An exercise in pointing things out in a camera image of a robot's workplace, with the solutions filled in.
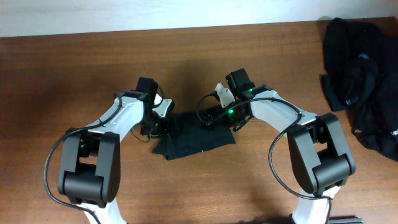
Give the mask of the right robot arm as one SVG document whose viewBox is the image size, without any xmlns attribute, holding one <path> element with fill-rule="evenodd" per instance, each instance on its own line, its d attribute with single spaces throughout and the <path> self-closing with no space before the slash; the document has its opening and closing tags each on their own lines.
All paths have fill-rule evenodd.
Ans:
<svg viewBox="0 0 398 224">
<path fill-rule="evenodd" d="M 228 86 L 218 83 L 210 94 L 219 101 L 220 108 L 197 111 L 196 115 L 207 128 L 224 123 L 238 131 L 256 118 L 278 131 L 269 148 L 268 163 L 276 181 L 298 197 L 289 223 L 361 223 L 360 218 L 331 217 L 333 198 L 356 171 L 339 119 L 332 113 L 318 115 L 305 111 L 280 97 L 271 87 L 256 86 L 243 68 L 225 79 Z M 272 162 L 275 145 L 282 137 L 287 138 L 299 192 L 282 181 Z"/>
</svg>

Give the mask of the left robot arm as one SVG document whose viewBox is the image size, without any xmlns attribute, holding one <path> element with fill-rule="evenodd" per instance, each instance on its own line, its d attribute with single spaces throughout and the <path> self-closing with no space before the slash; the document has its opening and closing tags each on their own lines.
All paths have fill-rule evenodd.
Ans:
<svg viewBox="0 0 398 224">
<path fill-rule="evenodd" d="M 121 142 L 135 126 L 149 139 L 167 135 L 163 124 L 174 103 L 158 83 L 141 77 L 133 90 L 117 93 L 95 122 L 70 128 L 58 141 L 62 156 L 58 192 L 90 223 L 125 223 L 116 200 L 121 181 Z"/>
</svg>

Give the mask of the black t-shirt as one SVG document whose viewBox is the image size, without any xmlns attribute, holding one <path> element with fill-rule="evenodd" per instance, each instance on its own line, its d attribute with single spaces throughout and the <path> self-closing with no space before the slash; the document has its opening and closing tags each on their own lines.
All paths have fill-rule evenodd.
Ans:
<svg viewBox="0 0 398 224">
<path fill-rule="evenodd" d="M 168 161 L 236 143 L 230 127 L 220 125 L 206 129 L 194 112 L 173 114 L 168 124 L 166 137 L 152 150 Z"/>
</svg>

